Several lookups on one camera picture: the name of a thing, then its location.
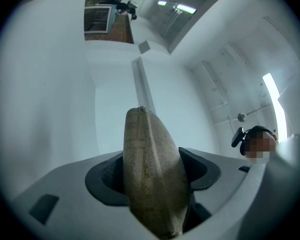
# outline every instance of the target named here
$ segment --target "white window frame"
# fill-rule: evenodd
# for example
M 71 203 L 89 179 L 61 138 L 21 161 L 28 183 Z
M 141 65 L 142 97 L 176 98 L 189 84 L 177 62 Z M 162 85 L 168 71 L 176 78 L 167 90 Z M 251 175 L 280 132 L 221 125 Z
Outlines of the white window frame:
M 112 10 L 112 7 L 113 4 L 98 4 L 98 5 L 95 5 L 95 6 L 87 6 L 87 7 L 84 7 L 84 9 L 98 9 L 98 8 L 107 8 L 109 9 L 109 12 L 108 12 L 108 18 L 106 19 L 106 29 L 105 31 L 103 30 L 93 30 L 93 31 L 84 31 L 85 34 L 104 34 L 104 33 L 108 33 L 108 29 L 109 29 L 109 19 L 110 19 L 110 15 L 111 15 L 111 10 Z

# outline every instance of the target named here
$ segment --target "headset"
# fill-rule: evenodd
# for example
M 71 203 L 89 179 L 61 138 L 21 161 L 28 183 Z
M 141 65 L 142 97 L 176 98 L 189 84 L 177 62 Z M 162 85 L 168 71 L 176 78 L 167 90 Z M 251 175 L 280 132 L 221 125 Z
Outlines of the headset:
M 240 146 L 240 153 L 241 155 L 245 155 L 245 151 L 244 151 L 244 143 L 245 143 L 245 140 L 246 140 L 246 135 L 247 134 L 254 134 L 254 133 L 260 133 L 260 132 L 267 132 L 271 135 L 273 135 L 272 131 L 270 131 L 268 128 L 265 128 L 263 126 L 255 126 L 247 131 L 245 131 L 242 127 L 239 127 L 239 129 L 236 131 L 235 135 L 233 136 L 232 138 L 232 142 L 231 142 L 231 146 L 233 148 L 235 148 L 239 142 L 242 142 L 241 143 L 241 146 Z

